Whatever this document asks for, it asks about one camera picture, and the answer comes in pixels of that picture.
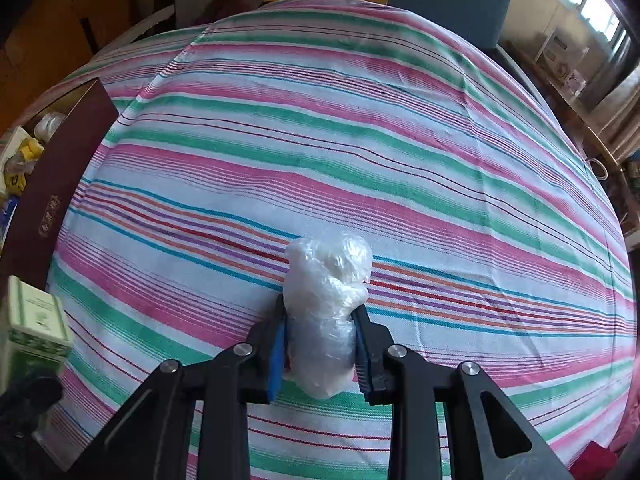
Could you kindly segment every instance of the blue gripper pad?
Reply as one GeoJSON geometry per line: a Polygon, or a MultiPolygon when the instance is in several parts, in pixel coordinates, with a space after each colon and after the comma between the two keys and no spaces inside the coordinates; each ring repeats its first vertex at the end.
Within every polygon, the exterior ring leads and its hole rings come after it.
{"type": "Polygon", "coordinates": [[[285,323],[284,320],[278,327],[273,350],[269,357],[269,379],[267,384],[267,399],[271,402],[276,398],[282,385],[282,373],[284,372],[285,361],[285,323]]]}
{"type": "Polygon", "coordinates": [[[371,359],[364,345],[362,333],[359,329],[360,327],[356,321],[356,375],[358,376],[360,393],[367,398],[373,389],[371,379],[371,359]]]}

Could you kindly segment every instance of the white plastic bag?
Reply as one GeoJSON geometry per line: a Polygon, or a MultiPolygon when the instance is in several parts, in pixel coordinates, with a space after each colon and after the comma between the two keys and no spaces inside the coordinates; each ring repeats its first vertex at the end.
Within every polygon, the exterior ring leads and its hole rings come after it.
{"type": "Polygon", "coordinates": [[[353,378],[352,311],[367,301],[371,248],[364,238],[341,233],[329,240],[299,238],[286,249],[283,286],[287,351],[293,378],[316,399],[345,390],[353,378]]]}
{"type": "Polygon", "coordinates": [[[33,129],[33,136],[46,144],[50,141],[51,137],[58,129],[58,126],[60,126],[65,118],[66,115],[61,114],[60,112],[49,112],[48,114],[45,114],[33,129]]]}

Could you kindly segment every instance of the metal screw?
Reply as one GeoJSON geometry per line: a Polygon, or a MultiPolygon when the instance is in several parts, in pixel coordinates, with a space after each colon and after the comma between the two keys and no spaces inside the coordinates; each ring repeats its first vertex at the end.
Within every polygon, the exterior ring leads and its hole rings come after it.
{"type": "Polygon", "coordinates": [[[165,374],[172,374],[178,368],[180,368],[180,363],[175,359],[167,359],[160,363],[160,371],[165,374]]]}
{"type": "Polygon", "coordinates": [[[254,347],[252,347],[249,343],[238,343],[234,346],[234,354],[239,356],[249,355],[254,351],[254,347]]]}
{"type": "Polygon", "coordinates": [[[402,345],[391,345],[386,351],[393,357],[404,357],[406,355],[406,348],[402,345]]]}
{"type": "Polygon", "coordinates": [[[460,365],[460,369],[467,375],[478,375],[480,365],[473,361],[465,361],[460,365]]]}

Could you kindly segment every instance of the wooden cabinet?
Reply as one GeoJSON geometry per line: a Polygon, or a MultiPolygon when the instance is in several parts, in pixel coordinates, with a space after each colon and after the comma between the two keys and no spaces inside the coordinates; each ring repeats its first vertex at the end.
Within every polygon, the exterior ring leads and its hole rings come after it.
{"type": "Polygon", "coordinates": [[[130,28],[132,10],[132,0],[33,0],[0,50],[0,134],[92,58],[91,36],[101,48],[130,28]]]}

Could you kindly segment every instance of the table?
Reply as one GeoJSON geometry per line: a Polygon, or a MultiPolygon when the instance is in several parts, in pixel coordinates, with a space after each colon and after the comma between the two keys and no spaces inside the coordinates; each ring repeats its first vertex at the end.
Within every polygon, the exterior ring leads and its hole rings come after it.
{"type": "MultiPolygon", "coordinates": [[[[367,309],[395,341],[478,362],[565,463],[610,442],[636,349],[618,221],[557,123],[466,41],[378,4],[287,0],[97,57],[33,108],[94,76],[120,117],[50,268],[76,337],[42,435],[59,462],[162,360],[243,340],[286,245],[332,230],[371,245],[367,309]]],[[[390,411],[355,382],[318,401],[285,380],[249,432],[254,478],[386,478],[390,411]]]]}

